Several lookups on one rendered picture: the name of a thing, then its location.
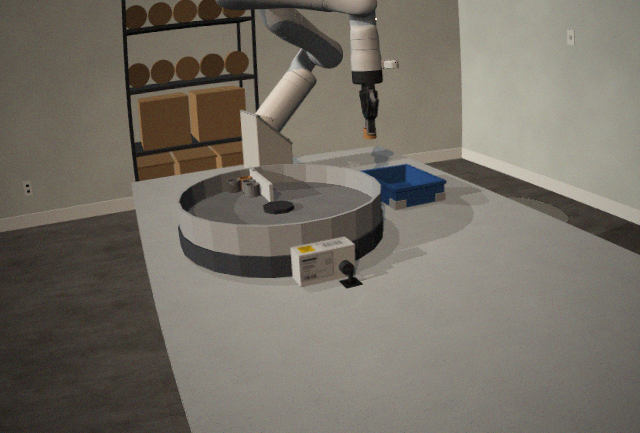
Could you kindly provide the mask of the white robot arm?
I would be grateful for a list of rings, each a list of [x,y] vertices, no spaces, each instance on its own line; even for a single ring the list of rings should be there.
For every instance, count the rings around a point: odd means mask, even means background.
[[[315,86],[317,80],[312,74],[315,65],[334,68],[343,59],[340,44],[318,30],[295,8],[349,15],[351,71],[399,68],[397,60],[381,60],[375,14],[377,0],[215,1],[230,10],[257,10],[268,30],[301,48],[289,70],[255,113],[279,132]]]

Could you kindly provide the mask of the blue crate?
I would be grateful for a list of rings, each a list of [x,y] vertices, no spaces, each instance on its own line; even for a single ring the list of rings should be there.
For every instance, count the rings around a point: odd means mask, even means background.
[[[444,184],[447,184],[447,180],[408,164],[361,172],[378,180],[381,185],[381,201],[394,210],[446,200]]]

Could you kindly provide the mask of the grey metal ring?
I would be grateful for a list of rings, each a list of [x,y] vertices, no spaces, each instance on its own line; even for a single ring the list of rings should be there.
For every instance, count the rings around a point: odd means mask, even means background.
[[[250,182],[245,184],[246,187],[246,196],[247,197],[257,197],[260,195],[260,187],[257,182]]]
[[[240,179],[234,178],[234,179],[227,180],[227,190],[230,193],[241,191]]]
[[[255,179],[245,179],[242,180],[242,191],[243,193],[246,193],[246,187],[245,184],[250,183],[250,182],[256,182]]]

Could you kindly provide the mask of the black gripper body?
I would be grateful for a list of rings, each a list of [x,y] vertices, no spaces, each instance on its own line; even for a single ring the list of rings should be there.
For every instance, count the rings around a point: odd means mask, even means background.
[[[374,97],[376,95],[375,84],[383,82],[382,70],[376,71],[352,71],[353,84],[361,85],[361,90],[365,92],[365,104],[367,106],[367,100],[370,98],[369,90],[373,90]]]

